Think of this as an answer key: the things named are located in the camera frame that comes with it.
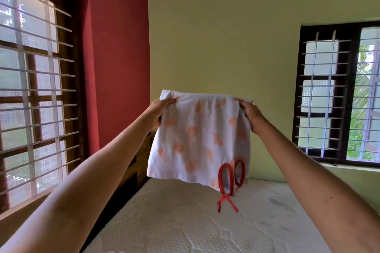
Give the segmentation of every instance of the wooden window frame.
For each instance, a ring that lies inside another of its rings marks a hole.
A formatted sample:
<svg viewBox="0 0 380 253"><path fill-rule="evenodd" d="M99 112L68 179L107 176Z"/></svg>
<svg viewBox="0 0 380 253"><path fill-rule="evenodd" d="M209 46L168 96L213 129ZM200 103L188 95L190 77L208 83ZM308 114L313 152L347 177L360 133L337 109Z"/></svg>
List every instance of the wooden window frame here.
<svg viewBox="0 0 380 253"><path fill-rule="evenodd" d="M354 87L356 80L356 67L358 63L359 45L361 30L365 27L380 27L380 21L344 23L334 25L314 25L302 26L299 40L296 94L294 100L294 116L293 116L293 133L292 141L298 145L298 135L300 128L300 116L308 117L305 112L301 112L302 105L302 85L304 80L312 80L311 75L304 75L306 42L315 41L317 32L320 40L332 40L335 31L337 40L347 40L339 42L338 51L348 52L346 56L337 54L337 72L331 75L331 80L335 80L334 91L332 96L342 96L342 98L333 97L332 110L328 113L328 118L335 117L341 119L331 119L330 127L339 128L339 130L330 130L328 138L329 148L334 150L325 150L325 156L321 157L321 149L308 149L308 154L318 162L330 164L345 164L366 167L380 168L380 163L352 161L347 160L347 148L349 143L349 131L351 112L354 97ZM314 75L314 80L325 80L326 76ZM325 113L310 113L310 117L325 117Z"/></svg>
<svg viewBox="0 0 380 253"><path fill-rule="evenodd" d="M64 12L67 12L71 17L67 17L64 14L56 14L55 23L59 26L69 28L73 32L68 33L67 31L57 27L57 39L60 42L72 44L73 48L68 48L63 44L58 45L58 52L53 53L53 57L65 58L69 60L74 60L73 64L68 64L68 62L60 61L60 73L75 75L75 77L60 76L61 88L69 89L75 88L76 92L62 91L61 95L57 96L57 101L61 101L62 104L77 104L77 106L67 106L63 108L64 119L70 119L72 117L78 117L77 120L66 121L64 124L65 132L76 132L77 134L67 134L67 136L60 137L60 141L65 141L66 148L70 148L74 145L79 145L79 147L72 150L66 151L66 162L73 161L80 158L78 162L71 163L67 165L68 173L73 171L81 162L89 157L89 146L88 146L88 131L87 131L87 114L86 114L86 88L84 81L84 61L83 61L83 44L82 44L82 25L81 25L81 0L49 0L54 3L54 6ZM17 48L16 43L11 43L7 41L0 40L0 45ZM41 50L37 48L32 48L29 46L23 46L25 51L30 52L26 54L26 64L27 70L36 70L36 54L48 55L48 51ZM37 74L33 72L27 72L28 75L28 86L30 88L37 88ZM40 106L39 102L52 101L52 96L50 95L38 95L37 91L31 91L28 97L29 103L32 107ZM1 97L0 103L23 103L22 97ZM33 109L31 113L31 123L40 124L40 109ZM55 138L48 140L42 140L41 126L35 126L32 128L32 135L34 138L33 149L41 148L46 145L54 144ZM2 139L0 138L0 151L2 149ZM16 148L13 150L5 150L0 152L0 172L5 170L4 158L13 156L19 153L28 152L27 145L22 148ZM0 175L0 192L7 189L7 182L5 180L5 175ZM9 203L7 194L0 196L0 214L9 209Z"/></svg>

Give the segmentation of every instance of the hand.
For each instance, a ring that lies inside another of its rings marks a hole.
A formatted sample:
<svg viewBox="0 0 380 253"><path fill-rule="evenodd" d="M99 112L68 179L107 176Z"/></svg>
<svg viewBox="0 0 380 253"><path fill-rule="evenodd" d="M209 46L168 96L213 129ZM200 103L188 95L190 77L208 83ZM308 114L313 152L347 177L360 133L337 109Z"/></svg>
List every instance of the hand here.
<svg viewBox="0 0 380 253"><path fill-rule="evenodd" d="M155 100L145 110L144 114L149 116L149 119L153 121L152 129L156 129L160 125L160 117L165 112L168 105L174 104L175 99L166 98L164 100Z"/></svg>
<svg viewBox="0 0 380 253"><path fill-rule="evenodd" d="M245 114L247 115L249 122L251 123L251 130L253 133L258 134L258 127L263 122L266 121L265 117L261 113L259 107L244 101L242 99L236 98L236 101L240 103L245 109Z"/></svg>

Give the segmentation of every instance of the mattress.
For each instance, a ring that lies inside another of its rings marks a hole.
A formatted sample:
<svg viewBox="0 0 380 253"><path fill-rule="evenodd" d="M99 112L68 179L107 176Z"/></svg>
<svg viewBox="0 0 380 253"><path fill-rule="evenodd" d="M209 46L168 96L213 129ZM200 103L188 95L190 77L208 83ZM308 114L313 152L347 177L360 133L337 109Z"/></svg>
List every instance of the mattress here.
<svg viewBox="0 0 380 253"><path fill-rule="evenodd" d="M330 252L285 183L249 180L217 212L220 192L151 178L84 253Z"/></svg>

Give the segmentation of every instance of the baby garment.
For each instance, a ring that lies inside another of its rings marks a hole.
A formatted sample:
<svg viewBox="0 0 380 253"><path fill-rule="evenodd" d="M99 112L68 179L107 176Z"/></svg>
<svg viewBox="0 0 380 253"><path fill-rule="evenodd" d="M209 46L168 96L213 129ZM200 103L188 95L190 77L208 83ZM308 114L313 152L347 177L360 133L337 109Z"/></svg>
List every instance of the baby garment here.
<svg viewBox="0 0 380 253"><path fill-rule="evenodd" d="M248 181L250 164L250 123L244 109L227 95L163 90L160 100L168 97L177 102L161 117L147 175L210 186L222 193L219 210L225 200L233 206L229 197L235 185Z"/></svg>

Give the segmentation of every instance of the person's left hand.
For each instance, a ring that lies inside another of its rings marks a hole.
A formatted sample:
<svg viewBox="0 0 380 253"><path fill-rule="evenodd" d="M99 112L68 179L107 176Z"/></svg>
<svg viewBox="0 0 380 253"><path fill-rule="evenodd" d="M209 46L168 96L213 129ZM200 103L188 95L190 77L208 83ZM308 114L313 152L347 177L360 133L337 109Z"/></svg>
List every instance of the person's left hand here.
<svg viewBox="0 0 380 253"><path fill-rule="evenodd" d="M152 119L152 129L156 129L159 127L160 117L165 112L166 107L170 104L174 104L175 102L175 99L166 98L164 100L155 100L149 105L149 107L145 110L144 114L146 114Z"/></svg>

